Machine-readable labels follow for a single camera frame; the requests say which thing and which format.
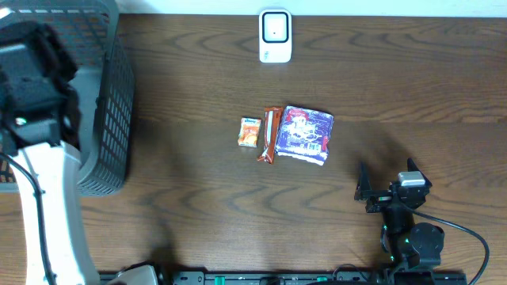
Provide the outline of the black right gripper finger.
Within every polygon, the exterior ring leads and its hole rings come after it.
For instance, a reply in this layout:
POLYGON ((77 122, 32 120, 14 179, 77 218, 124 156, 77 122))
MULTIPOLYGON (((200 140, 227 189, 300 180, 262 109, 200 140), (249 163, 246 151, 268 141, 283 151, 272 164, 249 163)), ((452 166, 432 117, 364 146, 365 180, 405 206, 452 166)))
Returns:
POLYGON ((372 186, 369 180, 368 168, 363 162, 361 162, 354 199, 356 201, 367 200, 371 195, 372 186))
POLYGON ((408 178, 406 179, 407 187, 421 187, 430 189, 433 186, 431 181, 417 167, 412 158, 407 159, 407 170, 409 172, 408 178))

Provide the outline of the purple snack packet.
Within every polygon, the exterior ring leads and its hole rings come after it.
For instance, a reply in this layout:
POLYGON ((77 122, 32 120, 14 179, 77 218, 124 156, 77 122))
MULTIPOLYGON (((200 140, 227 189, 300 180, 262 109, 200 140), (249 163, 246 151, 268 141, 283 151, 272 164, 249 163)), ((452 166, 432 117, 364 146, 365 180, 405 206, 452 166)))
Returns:
POLYGON ((328 143, 334 125, 334 116, 321 111, 287 106, 281 118, 275 152, 286 156, 324 165, 329 157, 328 143))

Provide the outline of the orange-red snack bar wrapper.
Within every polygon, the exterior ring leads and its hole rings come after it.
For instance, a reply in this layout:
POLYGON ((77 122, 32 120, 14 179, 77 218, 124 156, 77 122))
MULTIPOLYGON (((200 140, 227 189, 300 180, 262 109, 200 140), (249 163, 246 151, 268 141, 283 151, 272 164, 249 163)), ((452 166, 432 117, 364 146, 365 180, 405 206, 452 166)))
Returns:
POLYGON ((282 107, 265 108, 265 144, 263 152, 257 158, 259 162, 273 163, 276 139, 283 113, 284 109, 282 107))

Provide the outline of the orange tissue packet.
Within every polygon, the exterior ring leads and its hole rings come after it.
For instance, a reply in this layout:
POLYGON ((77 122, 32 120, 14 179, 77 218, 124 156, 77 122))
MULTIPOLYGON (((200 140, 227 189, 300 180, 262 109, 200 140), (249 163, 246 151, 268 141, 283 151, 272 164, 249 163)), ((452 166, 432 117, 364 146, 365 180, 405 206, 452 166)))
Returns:
POLYGON ((243 117, 238 133, 238 145, 256 147, 260 130, 261 119, 243 117))

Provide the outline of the teal wet wipes packet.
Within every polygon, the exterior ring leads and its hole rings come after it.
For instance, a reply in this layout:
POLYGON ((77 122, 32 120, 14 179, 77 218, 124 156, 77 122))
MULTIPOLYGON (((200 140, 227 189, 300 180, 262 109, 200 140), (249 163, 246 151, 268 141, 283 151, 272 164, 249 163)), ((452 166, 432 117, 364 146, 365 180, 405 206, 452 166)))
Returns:
POLYGON ((9 8, 1 8, 0 9, 0 19, 4 17, 8 17, 13 11, 9 8))

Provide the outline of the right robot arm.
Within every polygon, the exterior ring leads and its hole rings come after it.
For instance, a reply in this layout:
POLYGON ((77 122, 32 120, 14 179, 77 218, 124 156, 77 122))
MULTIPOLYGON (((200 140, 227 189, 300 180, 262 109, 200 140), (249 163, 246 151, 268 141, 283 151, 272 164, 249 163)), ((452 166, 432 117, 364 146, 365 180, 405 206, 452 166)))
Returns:
POLYGON ((415 210, 426 202, 433 184, 407 160, 407 171, 400 172, 389 188, 375 190, 368 168, 360 164, 354 199, 366 203, 367 213, 383 216, 381 245, 391 256, 391 264, 379 273, 388 284, 434 284, 433 269, 440 265, 444 231, 427 222, 414 221, 415 210))

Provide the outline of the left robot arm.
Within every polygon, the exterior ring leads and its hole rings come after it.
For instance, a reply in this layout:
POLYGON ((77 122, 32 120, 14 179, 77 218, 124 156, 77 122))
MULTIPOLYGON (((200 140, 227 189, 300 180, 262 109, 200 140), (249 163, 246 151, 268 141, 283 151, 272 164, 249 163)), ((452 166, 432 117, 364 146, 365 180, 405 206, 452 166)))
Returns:
POLYGON ((86 68, 49 25, 2 28, 1 156, 21 197, 26 283, 159 283, 151 264, 101 275, 82 221, 81 195, 108 195, 124 183, 134 87, 114 32, 102 65, 86 68))

